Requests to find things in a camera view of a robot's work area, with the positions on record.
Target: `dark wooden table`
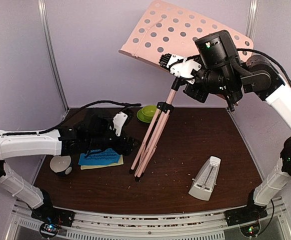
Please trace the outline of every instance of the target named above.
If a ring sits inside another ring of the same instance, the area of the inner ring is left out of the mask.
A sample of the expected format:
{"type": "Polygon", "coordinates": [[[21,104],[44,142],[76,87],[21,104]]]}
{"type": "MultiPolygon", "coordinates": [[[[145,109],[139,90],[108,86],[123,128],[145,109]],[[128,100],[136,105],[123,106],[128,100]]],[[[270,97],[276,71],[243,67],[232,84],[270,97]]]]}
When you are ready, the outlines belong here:
{"type": "MultiPolygon", "coordinates": [[[[69,126],[84,114],[83,110],[76,115],[69,126]]],[[[135,116],[124,131],[142,140],[147,128],[148,124],[135,116]]],[[[66,177],[50,170],[47,157],[35,185],[47,190],[58,207],[113,214],[171,214],[245,205],[248,193],[261,183],[223,108],[176,108],[140,182],[128,173],[136,154],[125,156],[124,165],[88,170],[80,170],[75,155],[72,173],[66,177]],[[210,200],[202,201],[188,191],[192,178],[210,156],[221,158],[221,165],[210,200]]]]}

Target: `black leg clamp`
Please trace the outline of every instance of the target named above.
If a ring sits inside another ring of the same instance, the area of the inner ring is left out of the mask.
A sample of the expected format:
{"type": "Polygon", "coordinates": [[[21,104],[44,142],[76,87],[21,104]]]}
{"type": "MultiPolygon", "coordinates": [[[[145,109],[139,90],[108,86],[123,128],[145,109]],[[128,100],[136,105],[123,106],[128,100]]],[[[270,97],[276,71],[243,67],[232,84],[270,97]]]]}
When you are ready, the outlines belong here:
{"type": "Polygon", "coordinates": [[[156,108],[160,109],[164,113],[167,113],[168,110],[170,110],[170,113],[172,113],[175,109],[174,106],[172,106],[171,104],[167,104],[166,102],[163,101],[158,102],[156,108]]]}

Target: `yellow paper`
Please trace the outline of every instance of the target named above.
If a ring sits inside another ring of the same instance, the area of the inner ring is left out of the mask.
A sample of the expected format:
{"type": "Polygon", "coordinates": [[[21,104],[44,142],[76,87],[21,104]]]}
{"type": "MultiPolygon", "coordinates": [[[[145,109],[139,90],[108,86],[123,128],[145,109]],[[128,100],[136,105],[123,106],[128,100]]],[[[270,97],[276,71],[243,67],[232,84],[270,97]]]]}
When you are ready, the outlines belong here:
{"type": "Polygon", "coordinates": [[[124,164],[124,157],[121,155],[117,163],[114,162],[114,163],[111,163],[110,165],[95,165],[95,166],[81,165],[81,170],[100,169],[100,168],[106,168],[106,167],[120,166],[123,164],[124,164]]]}

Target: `blue cloth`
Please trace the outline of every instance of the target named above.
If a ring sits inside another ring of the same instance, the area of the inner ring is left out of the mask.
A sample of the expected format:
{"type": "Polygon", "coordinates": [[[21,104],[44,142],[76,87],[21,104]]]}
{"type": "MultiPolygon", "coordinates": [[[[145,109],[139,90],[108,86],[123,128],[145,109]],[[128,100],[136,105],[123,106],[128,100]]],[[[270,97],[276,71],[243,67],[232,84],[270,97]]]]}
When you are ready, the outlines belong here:
{"type": "Polygon", "coordinates": [[[79,165],[84,166],[99,166],[99,165],[109,165],[113,163],[118,163],[120,160],[120,155],[117,154],[112,148],[108,148],[107,150],[91,154],[86,157],[86,154],[81,153],[79,159],[79,165]]]}

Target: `purple wall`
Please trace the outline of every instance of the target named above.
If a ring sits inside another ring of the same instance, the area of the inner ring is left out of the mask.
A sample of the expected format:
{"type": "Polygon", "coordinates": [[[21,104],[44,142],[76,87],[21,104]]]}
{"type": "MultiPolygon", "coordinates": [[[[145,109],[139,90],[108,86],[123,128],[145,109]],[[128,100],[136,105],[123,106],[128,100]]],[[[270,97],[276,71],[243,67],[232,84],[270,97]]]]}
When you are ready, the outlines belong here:
{"type": "MultiPolygon", "coordinates": [[[[47,1],[53,49],[70,107],[111,99],[156,104],[167,99],[174,77],[118,53],[152,0],[47,1]]],[[[250,1],[169,0],[246,32],[250,1]]],[[[175,106],[225,107],[209,96],[205,104],[180,90],[175,106]]]]}
{"type": "MultiPolygon", "coordinates": [[[[0,0],[0,129],[44,129],[58,123],[63,107],[48,59],[38,1],[0,0]]],[[[32,181],[40,156],[9,160],[32,181]]],[[[0,239],[15,199],[0,189],[0,239]]]]}
{"type": "MultiPolygon", "coordinates": [[[[255,49],[268,53],[291,78],[291,1],[260,1],[254,39],[255,49]]],[[[291,130],[281,117],[253,93],[246,94],[234,119],[251,148],[256,164],[266,176],[280,157],[291,130]]],[[[279,193],[291,217],[291,182],[279,193]]]]}

